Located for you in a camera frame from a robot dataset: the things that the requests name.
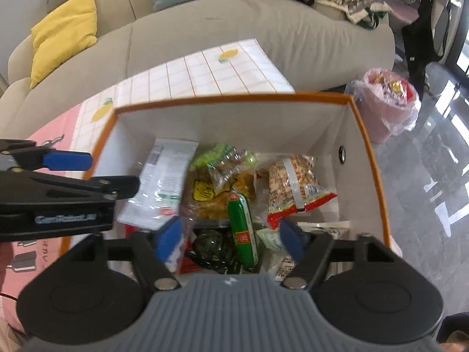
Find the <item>person's hand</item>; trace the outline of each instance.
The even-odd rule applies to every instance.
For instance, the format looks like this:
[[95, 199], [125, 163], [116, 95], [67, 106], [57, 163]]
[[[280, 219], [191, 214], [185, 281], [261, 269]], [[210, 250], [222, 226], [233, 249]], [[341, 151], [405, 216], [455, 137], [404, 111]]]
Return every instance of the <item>person's hand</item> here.
[[443, 343], [440, 348], [445, 352], [464, 352], [467, 346], [463, 343]]
[[6, 266], [13, 260], [13, 244], [11, 242], [0, 243], [0, 291], [5, 281]]

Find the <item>gray tiled floor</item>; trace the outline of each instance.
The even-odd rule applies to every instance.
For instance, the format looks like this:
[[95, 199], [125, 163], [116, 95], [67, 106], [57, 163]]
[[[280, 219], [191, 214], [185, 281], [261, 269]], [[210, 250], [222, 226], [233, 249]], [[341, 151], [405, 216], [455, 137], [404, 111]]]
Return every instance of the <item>gray tiled floor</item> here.
[[469, 311], [469, 94], [454, 96], [439, 65], [427, 72], [416, 128], [375, 150], [393, 236], [454, 314]]

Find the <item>yellow pillow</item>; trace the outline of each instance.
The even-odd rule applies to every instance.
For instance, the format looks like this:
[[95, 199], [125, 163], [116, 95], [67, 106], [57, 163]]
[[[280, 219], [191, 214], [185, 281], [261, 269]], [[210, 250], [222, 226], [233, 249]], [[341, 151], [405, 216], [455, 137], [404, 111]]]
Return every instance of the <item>yellow pillow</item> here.
[[68, 0], [31, 29], [34, 88], [62, 63], [93, 46], [98, 18], [94, 0]]

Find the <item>snack food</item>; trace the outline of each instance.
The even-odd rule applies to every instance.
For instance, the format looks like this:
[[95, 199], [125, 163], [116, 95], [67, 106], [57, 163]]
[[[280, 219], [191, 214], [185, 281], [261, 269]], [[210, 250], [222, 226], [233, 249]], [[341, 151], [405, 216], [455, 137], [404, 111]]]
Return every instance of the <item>snack food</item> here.
[[207, 170], [197, 170], [192, 188], [192, 197], [196, 202], [198, 218], [210, 220], [228, 219], [227, 201], [231, 192], [242, 193], [249, 200], [256, 198], [254, 176], [241, 172], [225, 184], [223, 191], [215, 196], [213, 184]]
[[250, 151], [238, 151], [230, 145], [217, 144], [211, 150], [197, 157], [191, 164], [191, 170], [207, 168], [212, 180], [213, 191], [215, 195], [218, 195], [234, 176], [247, 171], [256, 163], [257, 156]]
[[295, 155], [269, 168], [269, 212], [267, 222], [278, 228], [281, 218], [298, 211], [310, 211], [337, 197], [320, 186], [313, 173], [314, 160]]
[[248, 269], [257, 265], [257, 247], [248, 201], [241, 193], [231, 193], [227, 202], [228, 217], [241, 264]]
[[230, 232], [202, 230], [187, 256], [198, 266], [219, 274], [239, 274], [241, 262]]

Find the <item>lemon print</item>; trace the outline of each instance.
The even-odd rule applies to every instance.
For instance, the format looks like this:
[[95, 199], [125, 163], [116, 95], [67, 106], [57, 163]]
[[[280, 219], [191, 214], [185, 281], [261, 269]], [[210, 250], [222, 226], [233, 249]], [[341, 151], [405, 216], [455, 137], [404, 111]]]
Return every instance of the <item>lemon print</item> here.
[[94, 113], [93, 117], [91, 118], [91, 123], [100, 121], [103, 119], [108, 112], [110, 112], [114, 107], [114, 102], [112, 98], [107, 98], [103, 105], [99, 107], [99, 109]]
[[220, 62], [228, 61], [236, 55], [238, 55], [238, 49], [227, 50], [218, 57], [218, 60]]

